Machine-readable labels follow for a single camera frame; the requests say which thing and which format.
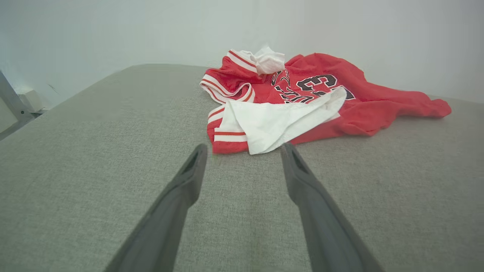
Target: red garment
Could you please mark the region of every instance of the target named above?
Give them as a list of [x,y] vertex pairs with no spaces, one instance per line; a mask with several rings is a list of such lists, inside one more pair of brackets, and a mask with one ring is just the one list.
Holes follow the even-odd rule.
[[[286,62],[285,70],[272,75],[258,75],[256,65],[246,55],[229,51],[220,69],[208,69],[200,85],[222,105],[229,99],[253,103],[310,103],[338,87],[347,98],[340,117],[322,123],[294,138],[293,144],[345,134],[372,136],[387,128],[397,116],[442,118],[451,113],[447,102],[430,98],[418,91],[399,91],[366,81],[363,71],[344,59],[326,54],[298,55]],[[224,106],[210,112],[207,133],[213,153],[248,150],[243,132],[232,133],[233,140],[217,141],[215,128],[220,126]]]

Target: white plastic block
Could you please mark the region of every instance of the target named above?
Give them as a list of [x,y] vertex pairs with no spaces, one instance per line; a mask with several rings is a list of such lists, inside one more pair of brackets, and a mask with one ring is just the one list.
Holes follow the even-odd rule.
[[40,102],[39,95],[34,90],[21,90],[18,93],[18,97],[22,103],[27,107],[30,112],[38,112],[40,111],[43,106],[42,102]]

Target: red fabric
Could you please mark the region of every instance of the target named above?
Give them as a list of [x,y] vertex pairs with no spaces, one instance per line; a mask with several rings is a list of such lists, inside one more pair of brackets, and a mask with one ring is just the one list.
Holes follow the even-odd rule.
[[[293,144],[345,134],[372,136],[381,128],[389,127],[400,115],[442,118],[452,111],[447,102],[441,99],[430,100],[422,92],[399,91],[369,83],[363,71],[356,66],[326,54],[315,53],[306,57],[299,55],[286,63],[285,71],[260,76],[224,57],[221,69],[209,69],[206,73],[216,78],[230,92],[244,83],[251,83],[256,93],[254,103],[310,103],[331,92],[332,88],[344,86],[348,96],[339,110],[341,116],[296,137],[291,141]],[[308,82],[304,85],[301,82],[315,76],[323,76],[315,79],[317,84]],[[241,97],[245,91],[247,88],[233,98]],[[207,126],[213,153],[247,151],[247,142],[214,142],[214,128],[220,126],[221,120]]]

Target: crumpled white fabric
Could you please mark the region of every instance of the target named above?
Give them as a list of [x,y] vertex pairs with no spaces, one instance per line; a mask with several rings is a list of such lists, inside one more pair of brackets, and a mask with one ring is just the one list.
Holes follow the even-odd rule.
[[346,90],[337,88],[309,104],[228,101],[218,131],[245,132],[250,154],[270,152],[283,143],[339,117]]
[[256,54],[249,51],[239,51],[245,54],[251,61],[256,64],[257,73],[259,75],[270,75],[278,71],[284,70],[284,63],[286,57],[282,53],[274,52],[268,46],[263,47]]

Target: gray fabric surface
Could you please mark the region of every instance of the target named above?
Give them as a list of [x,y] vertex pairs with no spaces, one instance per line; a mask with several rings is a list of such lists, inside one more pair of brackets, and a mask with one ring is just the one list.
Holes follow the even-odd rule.
[[[217,106],[205,68],[108,76],[0,141],[0,270],[102,271]],[[484,269],[484,106],[298,145],[383,268]],[[310,271],[279,151],[212,155],[176,271]]]

